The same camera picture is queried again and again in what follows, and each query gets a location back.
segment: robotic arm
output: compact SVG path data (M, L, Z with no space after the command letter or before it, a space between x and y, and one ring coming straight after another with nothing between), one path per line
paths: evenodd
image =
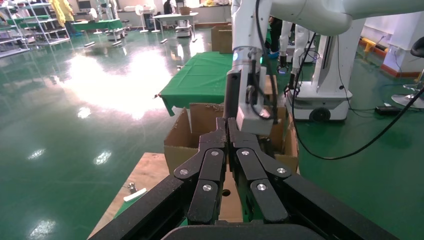
M263 54L259 34L265 39L269 15L334 36L346 32L356 19L424 11L424 1L417 0L258 1L257 13L256 0L242 0L232 16L233 64L227 74L224 117L236 117L240 131L263 136L270 134L273 125L261 96L267 69L259 64Z

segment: chair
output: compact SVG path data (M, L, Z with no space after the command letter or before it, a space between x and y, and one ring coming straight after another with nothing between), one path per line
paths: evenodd
M415 57L424 58L424 37L418 39L418 41L413 44L410 53ZM414 98L415 94L417 94L424 87L424 69L418 77L418 83L405 84L403 87L414 91L414 93L408 95L395 94L391 96L391 99L400 105L406 106L409 101ZM411 108L424 109L424 96L420 96L411 105Z
M123 27L123 29L127 32L131 31L131 27L130 27L130 20L122 20L120 21L121 23L125 24L125 26Z

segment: green table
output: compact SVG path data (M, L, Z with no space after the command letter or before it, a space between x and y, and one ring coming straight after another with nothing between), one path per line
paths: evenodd
M174 106L188 108L190 103L223 103L232 62L232 54L216 51L193 56L159 94L169 115L174 115Z
M98 22L77 22L72 23L75 31L80 32L83 30L92 30L92 29L120 29L122 28L122 22L120 19L113 20L100 20Z

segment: cardboard box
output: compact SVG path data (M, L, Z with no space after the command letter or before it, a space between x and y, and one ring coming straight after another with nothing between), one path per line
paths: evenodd
M278 96L277 78L275 75L273 75L273 77L274 77L276 94ZM265 94L265 96L268 98L270 102L273 101L273 87L271 85L271 76L269 75L266 75L265 87L263 88L263 93Z
M231 25L217 25L211 30L212 51L221 54L233 53L233 31Z
M223 111L223 105L192 103L190 104L189 118L187 109L184 108L182 110L164 140L164 155L169 174L173 175L175 168L198 152L200 135L216 130L216 118L222 117ZM298 143L292 124L293 120L290 114L288 116L286 118L285 107L278 108L278 118L281 119L281 122L272 127L269 137L274 148L280 153L284 152L284 154L275 154L275 159L286 164L293 172L296 172L299 163ZM231 194L222 197L219 219L228 222L242 222L242 207L236 183L228 166L223 189L230 190Z

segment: storage rack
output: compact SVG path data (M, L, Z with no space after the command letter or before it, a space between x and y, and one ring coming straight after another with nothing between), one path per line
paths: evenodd
M11 8L13 7L8 5L0 6L0 10L7 10L7 13L9 14L10 17L12 16L10 12ZM16 48L0 52L0 58L4 58L14 54L24 53L30 50L28 48L28 45L26 44L26 39L23 37L21 30L19 29L19 27L17 27L15 20L14 19L11 19L11 20L12 20L11 21L12 25L0 27L0 31L7 33L7 36L8 36L7 38L0 38L0 45L4 45L5 49L9 48L10 45ZM16 30L18 36L17 37L11 36L10 35L11 30ZM24 48L21 48L18 45L18 41L23 43Z
M52 27L54 27L53 22L57 21L57 18L52 18L49 14L48 7L51 5L50 3L48 2L31 3L30 0L25 0L20 2L27 3L28 5L23 6L22 9L31 11L34 16L32 21L25 20L23 25L27 26L28 28L39 27L39 31L34 32L36 45L51 46L51 45L67 42L70 40L69 33L65 27L59 27L54 29L47 28L47 24L50 24ZM40 9L40 8L43 8L44 11L47 13L47 18L39 17L36 14L34 9ZM66 32L66 37L59 36L59 32L62 32L62 31Z

